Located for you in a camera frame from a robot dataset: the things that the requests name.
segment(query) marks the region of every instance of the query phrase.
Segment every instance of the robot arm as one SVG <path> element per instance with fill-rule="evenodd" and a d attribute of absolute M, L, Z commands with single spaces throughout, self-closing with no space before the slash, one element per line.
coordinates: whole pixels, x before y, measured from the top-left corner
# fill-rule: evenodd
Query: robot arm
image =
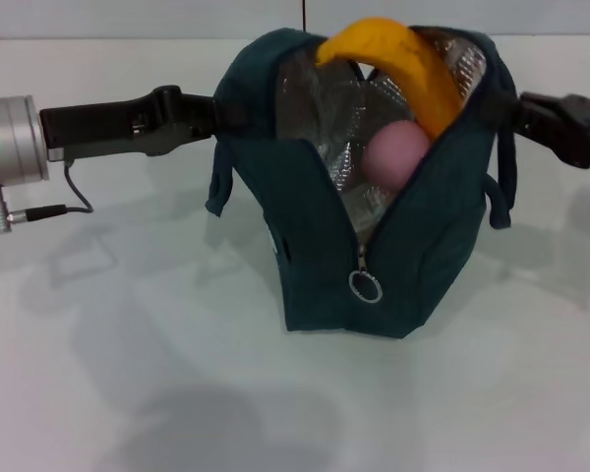
<path fill-rule="evenodd" d="M 590 167 L 590 99 L 523 93 L 518 99 L 488 100 L 491 119 L 550 148 L 565 164 Z M 213 98 L 188 95 L 176 86 L 156 88 L 130 101 L 49 108 L 37 117 L 31 97 L 0 98 L 0 234 L 16 223 L 92 207 L 70 178 L 76 159 L 122 152 L 169 153 L 204 140 L 217 130 L 245 123 L 242 110 Z M 64 175 L 83 207 L 42 206 L 9 211 L 2 188 L 48 179 L 47 162 L 63 161 Z"/>

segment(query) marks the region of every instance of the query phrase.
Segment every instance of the cable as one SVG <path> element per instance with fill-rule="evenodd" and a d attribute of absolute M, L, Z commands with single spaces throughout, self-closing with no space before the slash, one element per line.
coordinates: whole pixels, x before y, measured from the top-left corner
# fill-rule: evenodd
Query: cable
<path fill-rule="evenodd" d="M 81 193 L 81 191 L 77 188 L 75 183 L 72 181 L 72 177 L 70 176 L 70 167 L 74 164 L 74 160 L 65 160 L 63 166 L 63 176 L 66 178 L 66 182 L 68 186 L 72 189 L 75 195 L 81 200 L 85 207 L 81 206 L 68 206 L 66 211 L 68 213 L 93 213 L 94 207 L 88 202 L 88 199 Z"/>

